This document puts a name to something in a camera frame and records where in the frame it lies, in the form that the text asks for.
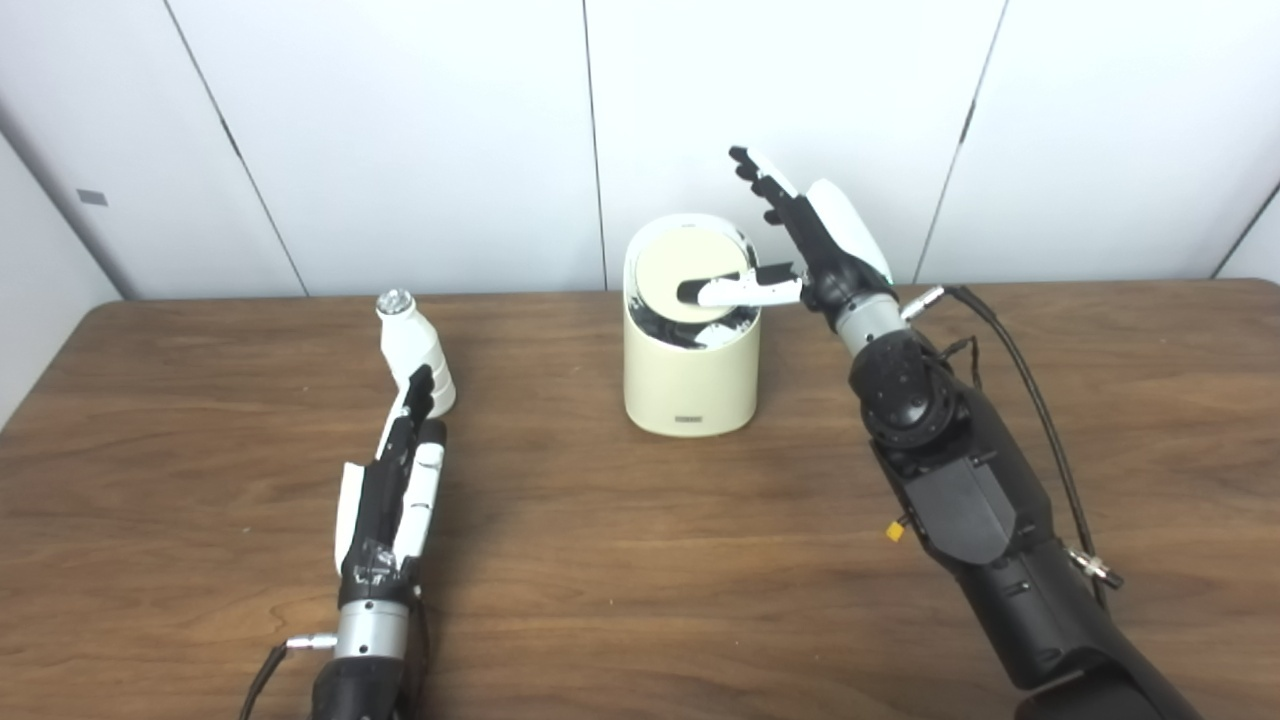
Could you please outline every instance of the metal connector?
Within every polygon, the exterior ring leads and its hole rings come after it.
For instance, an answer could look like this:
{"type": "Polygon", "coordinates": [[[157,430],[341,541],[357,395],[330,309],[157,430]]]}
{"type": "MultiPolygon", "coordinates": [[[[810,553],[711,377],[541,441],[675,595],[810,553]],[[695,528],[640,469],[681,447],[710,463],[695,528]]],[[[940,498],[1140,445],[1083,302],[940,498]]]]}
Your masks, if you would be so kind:
{"type": "Polygon", "coordinates": [[[338,647],[338,635],[335,633],[293,635],[284,641],[284,647],[289,650],[333,650],[338,647]]]}
{"type": "Polygon", "coordinates": [[[1087,552],[1080,552],[1070,546],[1064,546],[1068,557],[1075,564],[1075,568],[1084,574],[1087,578],[1097,578],[1106,583],[1106,585],[1114,591],[1124,587],[1124,578],[1119,573],[1107,568],[1102,564],[1101,557],[1094,557],[1087,552]]]}
{"type": "Polygon", "coordinates": [[[902,306],[902,319],[910,323],[911,320],[919,318],[925,310],[938,304],[942,296],[947,293],[947,288],[941,284],[936,284],[929,290],[924,291],[924,295],[916,297],[915,300],[908,302],[902,306]]]}

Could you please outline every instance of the robotic arm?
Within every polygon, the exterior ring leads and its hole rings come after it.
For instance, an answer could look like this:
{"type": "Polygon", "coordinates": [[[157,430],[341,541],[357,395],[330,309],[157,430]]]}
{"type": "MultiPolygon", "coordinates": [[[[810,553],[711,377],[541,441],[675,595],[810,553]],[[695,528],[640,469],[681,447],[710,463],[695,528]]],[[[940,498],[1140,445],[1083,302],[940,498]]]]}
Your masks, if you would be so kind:
{"type": "Polygon", "coordinates": [[[311,691],[311,720],[412,720],[426,661],[417,579],[444,464],[445,428],[435,419],[456,397],[435,329],[404,291],[378,301],[383,355],[398,387],[367,465],[346,464],[334,559],[340,577],[338,632],[276,646],[250,687],[253,701],[288,650],[332,650],[311,691]]]}
{"type": "Polygon", "coordinates": [[[730,155],[772,206],[765,220],[787,229],[808,270],[689,281],[681,299],[767,305],[788,293],[826,316],[854,357],[849,383],[902,524],[955,577],[1014,685],[1051,685],[1027,698],[1016,717],[1198,720],[1089,596],[1080,571],[1115,587],[1120,580],[1057,537],[1048,496],[1000,414],[909,324],[950,293],[991,320],[1012,350],[989,307],[956,287],[901,309],[883,255],[833,184],[819,181],[800,195],[758,154],[733,147],[730,155]]]}

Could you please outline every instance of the panel seam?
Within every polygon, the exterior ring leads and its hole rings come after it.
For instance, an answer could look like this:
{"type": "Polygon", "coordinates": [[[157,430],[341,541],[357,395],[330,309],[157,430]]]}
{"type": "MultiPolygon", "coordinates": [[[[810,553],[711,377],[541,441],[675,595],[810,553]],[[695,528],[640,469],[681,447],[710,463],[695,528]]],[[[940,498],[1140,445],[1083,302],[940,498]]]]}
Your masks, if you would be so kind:
{"type": "Polygon", "coordinates": [[[924,233],[924,246],[920,247],[920,258],[915,261],[915,274],[911,282],[920,282],[920,270],[924,269],[924,258],[929,254],[929,243],[933,242],[933,231],[938,227],[938,215],[942,214],[942,202],[947,199],[947,190],[951,187],[951,174],[956,169],[956,160],[960,159],[960,150],[969,137],[969,124],[978,109],[978,95],[982,94],[982,83],[987,79],[987,68],[991,65],[991,56],[996,51],[996,42],[1000,40],[1000,28],[1005,24],[1005,12],[1009,10],[1009,0],[1000,6],[1000,17],[996,18],[996,29],[991,33],[991,45],[987,47],[987,56],[982,60],[982,70],[978,73],[978,83],[973,88],[973,99],[969,101],[969,113],[965,115],[964,127],[960,129],[960,140],[956,141],[955,152],[951,154],[951,164],[947,165],[947,176],[942,179],[942,191],[938,192],[938,204],[933,208],[933,218],[929,220],[929,229],[924,233]]]}
{"type": "Polygon", "coordinates": [[[271,215],[271,209],[266,206],[262,191],[257,187],[257,181],[253,179],[253,172],[248,169],[248,163],[244,160],[244,155],[241,154],[236,137],[232,136],[232,128],[227,124],[223,109],[218,105],[218,99],[214,97],[212,88],[209,87],[205,72],[200,69],[200,63],[196,61],[196,54],[192,53],[191,44],[187,42],[187,33],[182,32],[182,26],[178,24],[178,17],[174,14],[173,6],[169,5],[169,0],[164,0],[164,8],[169,13],[169,20],[173,22],[174,29],[178,31],[178,38],[182,40],[182,46],[187,50],[187,58],[191,60],[191,67],[196,69],[196,77],[200,78],[200,85],[205,88],[205,95],[209,97],[209,102],[212,105],[214,113],[218,115],[218,122],[221,123],[223,131],[227,133],[227,140],[230,142],[232,150],[236,152],[236,158],[239,160],[241,167],[244,168],[244,177],[248,178],[248,184],[253,188],[253,195],[257,197],[257,204],[262,208],[262,213],[266,215],[266,222],[271,225],[275,241],[280,243],[280,250],[284,251],[284,259],[289,263],[289,269],[293,270],[293,277],[297,278],[298,287],[302,288],[302,295],[311,297],[311,291],[307,290],[307,283],[302,279],[302,273],[298,272],[298,264],[293,261],[293,254],[289,252],[289,246],[284,242],[284,236],[280,234],[279,225],[275,224],[275,217],[271,215]]]}

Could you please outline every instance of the container lid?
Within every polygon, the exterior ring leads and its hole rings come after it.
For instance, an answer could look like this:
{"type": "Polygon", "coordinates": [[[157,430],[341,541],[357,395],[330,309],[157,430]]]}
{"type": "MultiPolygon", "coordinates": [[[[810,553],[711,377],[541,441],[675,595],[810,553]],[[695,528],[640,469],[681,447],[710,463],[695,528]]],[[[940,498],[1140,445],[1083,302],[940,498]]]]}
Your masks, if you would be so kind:
{"type": "Polygon", "coordinates": [[[714,278],[748,269],[742,249],[724,234],[699,227],[672,228],[653,238],[636,258],[636,291],[654,313],[677,323],[710,323],[732,307],[681,302],[685,281],[714,278]]]}

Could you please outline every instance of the wire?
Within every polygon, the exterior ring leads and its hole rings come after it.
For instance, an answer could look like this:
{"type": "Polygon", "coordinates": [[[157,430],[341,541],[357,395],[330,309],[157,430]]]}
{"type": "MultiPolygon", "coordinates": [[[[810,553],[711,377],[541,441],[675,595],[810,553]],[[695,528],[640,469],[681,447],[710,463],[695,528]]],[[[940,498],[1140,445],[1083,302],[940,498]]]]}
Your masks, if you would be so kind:
{"type": "MultiPolygon", "coordinates": [[[[1075,478],[1071,475],[1071,466],[1066,461],[1066,450],[1062,448],[1062,441],[1057,436],[1057,428],[1053,427],[1053,418],[1048,414],[1048,405],[1044,404],[1044,396],[1041,395],[1039,386],[1036,384],[1036,378],[1032,375],[1030,368],[1027,366],[1027,360],[1018,350],[1018,343],[1014,342],[1012,336],[1009,334],[1009,331],[1005,329],[1005,325],[1001,324],[1000,319],[996,318],[996,311],[983,302],[980,297],[974,295],[972,290],[963,284],[947,286],[946,292],[951,297],[955,297],[966,305],[974,311],[975,315],[986,320],[986,323],[991,325],[991,329],[996,332],[1000,342],[1005,345],[1005,350],[1009,351],[1009,356],[1012,357],[1014,365],[1018,368],[1018,374],[1021,375],[1023,384],[1027,386],[1027,392],[1032,396],[1032,404],[1036,405],[1036,414],[1039,415],[1041,425],[1044,427],[1044,434],[1048,436],[1048,445],[1053,451],[1053,461],[1057,464],[1057,474],[1062,478],[1062,489],[1066,491],[1066,503],[1071,507],[1071,519],[1075,521],[1075,533],[1080,537],[1080,547],[1084,552],[1097,556],[1097,551],[1093,548],[1093,534],[1089,532],[1089,521],[1084,518],[1084,507],[1080,503],[1080,493],[1075,487],[1075,478]]],[[[1106,588],[1098,578],[1091,578],[1091,580],[1093,584],[1093,597],[1097,598],[1098,606],[1103,612],[1106,612],[1106,588]]]]}
{"type": "Polygon", "coordinates": [[[241,707],[239,720],[248,720],[251,712],[253,712],[253,701],[257,696],[262,693],[262,688],[266,687],[266,682],[271,679],[271,673],[280,666],[280,661],[284,660],[284,653],[288,652],[288,647],[280,643],[271,648],[271,652],[266,653],[266,660],[262,662],[262,667],[253,676],[253,682],[248,685],[248,694],[244,696],[244,705],[241,707]]]}
{"type": "Polygon", "coordinates": [[[946,350],[938,354],[938,357],[943,360],[950,360],[952,355],[960,352],[965,347],[973,350],[973,359],[970,360],[972,366],[969,370],[970,374],[973,375],[973,387],[982,389],[982,374],[978,373],[978,336],[972,334],[966,338],[952,342],[946,347],[946,350]]]}

